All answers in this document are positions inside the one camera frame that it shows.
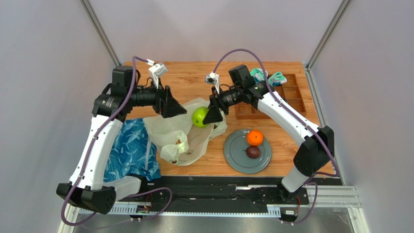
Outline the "green fake apple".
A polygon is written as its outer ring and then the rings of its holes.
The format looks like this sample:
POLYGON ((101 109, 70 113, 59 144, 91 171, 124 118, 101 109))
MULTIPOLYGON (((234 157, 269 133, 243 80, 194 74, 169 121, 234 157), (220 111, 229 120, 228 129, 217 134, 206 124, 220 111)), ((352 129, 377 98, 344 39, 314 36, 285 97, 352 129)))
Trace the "green fake apple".
POLYGON ((205 119, 207 113, 207 107, 201 106, 195 109, 191 118, 193 125, 199 128, 206 128, 207 125, 203 123, 203 120, 205 119))

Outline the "dark red fake plum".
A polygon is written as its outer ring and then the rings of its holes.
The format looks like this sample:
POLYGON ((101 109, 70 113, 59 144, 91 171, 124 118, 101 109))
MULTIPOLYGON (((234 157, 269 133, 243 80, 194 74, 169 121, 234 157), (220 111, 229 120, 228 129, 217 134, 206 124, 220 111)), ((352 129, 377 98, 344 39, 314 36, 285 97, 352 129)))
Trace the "dark red fake plum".
POLYGON ((257 146, 249 146, 244 150, 246 156, 251 159, 257 159, 261 156, 261 150, 257 146))

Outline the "pale yellow plastic bag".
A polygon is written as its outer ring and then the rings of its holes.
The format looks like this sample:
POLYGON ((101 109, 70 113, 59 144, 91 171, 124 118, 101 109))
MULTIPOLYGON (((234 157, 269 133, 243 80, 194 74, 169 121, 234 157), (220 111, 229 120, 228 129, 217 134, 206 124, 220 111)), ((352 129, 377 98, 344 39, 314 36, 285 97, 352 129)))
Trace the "pale yellow plastic bag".
POLYGON ((226 118, 205 128, 193 125, 192 114, 199 107, 208 107, 209 101, 196 98, 183 104, 187 113, 163 118, 145 117, 145 129, 155 144, 160 158, 176 166, 188 166, 199 160, 207 151, 210 140, 225 133, 226 118))

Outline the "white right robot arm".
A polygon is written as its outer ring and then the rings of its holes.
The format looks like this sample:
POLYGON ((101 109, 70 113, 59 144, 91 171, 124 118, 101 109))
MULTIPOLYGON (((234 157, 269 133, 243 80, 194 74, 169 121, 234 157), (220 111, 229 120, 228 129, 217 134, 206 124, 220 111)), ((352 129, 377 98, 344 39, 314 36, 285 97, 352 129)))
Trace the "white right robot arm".
POLYGON ((229 107, 240 102, 252 105, 282 127, 299 146, 294 166, 277 185, 279 200, 294 199, 299 188, 318 174, 328 162, 334 163, 334 132, 329 126, 319 127, 291 107, 266 79, 256 82, 245 65, 229 71, 233 85, 222 91, 219 75, 211 72, 205 83, 211 84, 210 104, 203 124, 223 121, 229 107))

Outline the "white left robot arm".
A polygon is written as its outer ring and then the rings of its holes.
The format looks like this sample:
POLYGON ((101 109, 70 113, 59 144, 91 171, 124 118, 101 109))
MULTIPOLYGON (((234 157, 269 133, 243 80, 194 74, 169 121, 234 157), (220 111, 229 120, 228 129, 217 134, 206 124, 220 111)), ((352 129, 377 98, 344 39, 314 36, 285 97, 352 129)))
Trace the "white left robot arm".
POLYGON ((56 193, 68 204, 94 213, 107 214, 116 201, 137 194, 144 177, 126 175, 104 182, 104 170, 113 143, 133 107, 151 106, 163 118, 185 114, 186 109, 163 86, 160 76, 167 72, 163 63, 149 69, 149 87, 138 85, 140 73, 132 66, 119 66, 112 71, 112 82, 95 99, 89 138, 74 173, 56 193))

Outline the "orange fake orange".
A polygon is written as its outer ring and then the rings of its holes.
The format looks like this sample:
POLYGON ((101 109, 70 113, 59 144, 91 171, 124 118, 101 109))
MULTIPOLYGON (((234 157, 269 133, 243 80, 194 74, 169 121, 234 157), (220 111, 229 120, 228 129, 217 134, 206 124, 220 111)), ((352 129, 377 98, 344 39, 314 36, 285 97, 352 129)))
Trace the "orange fake orange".
POLYGON ((246 141, 250 146, 260 146, 264 141, 264 136, 259 130, 251 130, 246 135, 246 141))

